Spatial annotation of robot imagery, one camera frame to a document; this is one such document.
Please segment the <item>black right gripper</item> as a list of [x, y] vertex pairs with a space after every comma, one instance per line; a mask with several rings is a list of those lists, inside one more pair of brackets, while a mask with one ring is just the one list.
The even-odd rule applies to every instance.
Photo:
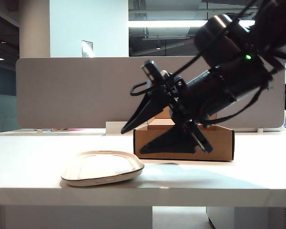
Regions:
[[192, 86], [182, 77], [171, 77], [167, 72], [162, 72], [160, 75], [161, 91], [145, 94], [135, 113], [121, 129], [121, 134], [135, 129], [168, 106], [174, 126], [145, 144], [139, 152], [195, 154], [195, 148], [199, 147], [204, 153], [210, 153], [213, 147], [197, 127], [198, 123], [208, 115], [199, 114], [201, 104]]

